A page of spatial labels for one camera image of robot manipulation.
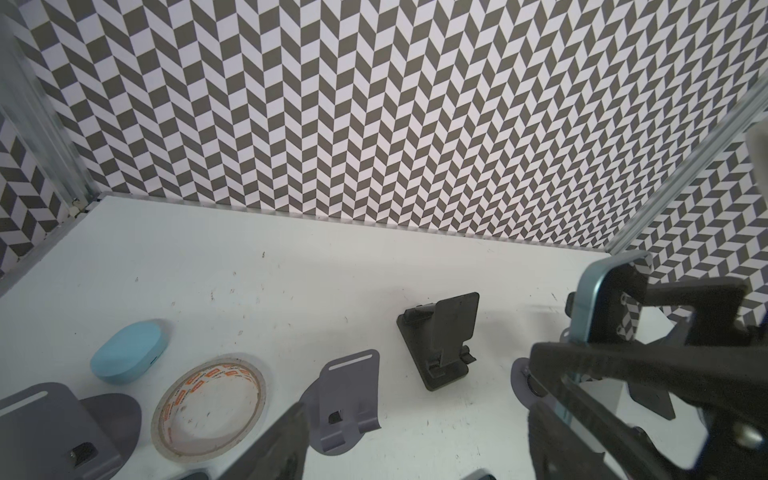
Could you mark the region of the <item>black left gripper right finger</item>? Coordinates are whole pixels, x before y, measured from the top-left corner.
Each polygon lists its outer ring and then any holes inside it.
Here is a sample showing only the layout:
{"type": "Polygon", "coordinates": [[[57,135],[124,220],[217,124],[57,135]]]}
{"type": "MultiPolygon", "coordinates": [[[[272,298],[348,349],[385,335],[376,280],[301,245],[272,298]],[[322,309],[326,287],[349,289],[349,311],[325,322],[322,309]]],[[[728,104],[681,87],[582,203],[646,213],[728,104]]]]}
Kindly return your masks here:
{"type": "Polygon", "coordinates": [[[543,401],[528,413],[528,441],[537,479],[619,479],[570,426],[543,401]]]}

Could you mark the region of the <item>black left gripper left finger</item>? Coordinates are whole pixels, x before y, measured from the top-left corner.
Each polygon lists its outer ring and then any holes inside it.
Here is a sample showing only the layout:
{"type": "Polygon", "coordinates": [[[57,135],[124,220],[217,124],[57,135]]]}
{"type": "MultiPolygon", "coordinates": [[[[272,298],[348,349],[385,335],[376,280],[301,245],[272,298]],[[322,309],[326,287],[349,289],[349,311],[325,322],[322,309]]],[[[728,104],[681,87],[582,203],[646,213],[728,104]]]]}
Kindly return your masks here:
{"type": "Polygon", "coordinates": [[[305,406],[294,403],[220,479],[302,479],[309,426],[305,406]]]}

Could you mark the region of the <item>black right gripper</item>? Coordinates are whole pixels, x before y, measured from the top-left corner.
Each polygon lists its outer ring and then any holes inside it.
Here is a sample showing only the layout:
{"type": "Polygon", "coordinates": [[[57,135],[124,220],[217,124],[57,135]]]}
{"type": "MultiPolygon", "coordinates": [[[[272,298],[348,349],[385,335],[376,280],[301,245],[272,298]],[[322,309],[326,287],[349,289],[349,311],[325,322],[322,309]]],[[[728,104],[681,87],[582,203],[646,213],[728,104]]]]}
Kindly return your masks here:
{"type": "Polygon", "coordinates": [[[683,345],[537,343],[531,372],[632,479],[764,479],[767,326],[737,325],[745,293],[745,282],[729,277],[652,285],[646,304],[692,308],[683,345]],[[710,413],[694,466],[678,467],[643,441],[572,380],[574,374],[646,384],[710,413]]]}

